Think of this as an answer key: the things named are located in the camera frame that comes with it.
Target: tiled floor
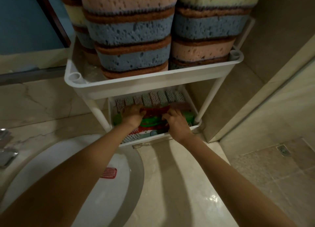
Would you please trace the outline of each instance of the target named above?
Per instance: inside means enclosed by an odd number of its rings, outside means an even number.
[[[277,204],[299,227],[315,226],[315,152],[302,138],[230,160],[231,165]]]

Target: sink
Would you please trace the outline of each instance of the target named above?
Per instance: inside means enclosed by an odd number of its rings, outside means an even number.
[[[3,197],[0,213],[42,176],[100,137],[101,135],[84,135],[60,141],[33,158],[10,184]],[[144,181],[139,153],[131,146],[120,147],[108,167],[117,169],[116,177],[100,178],[97,181],[73,227],[122,227],[132,214]]]

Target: marble countertop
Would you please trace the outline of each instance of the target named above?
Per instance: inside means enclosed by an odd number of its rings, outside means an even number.
[[[17,149],[19,155],[9,167],[0,170],[0,198],[23,166],[43,150],[71,137],[105,133],[92,114],[10,131],[14,138],[8,146]],[[217,142],[207,145],[228,162]],[[197,161],[183,146],[169,140],[137,151],[144,165],[144,185],[126,227],[237,226]]]

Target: floor drain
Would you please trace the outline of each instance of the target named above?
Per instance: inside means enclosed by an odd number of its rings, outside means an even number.
[[[283,156],[290,156],[290,152],[285,145],[278,146],[277,149],[281,152]]]

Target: faucet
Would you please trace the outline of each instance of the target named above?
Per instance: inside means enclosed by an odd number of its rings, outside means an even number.
[[[13,148],[4,148],[12,140],[11,132],[5,128],[0,129],[0,168],[8,167],[18,151]]]

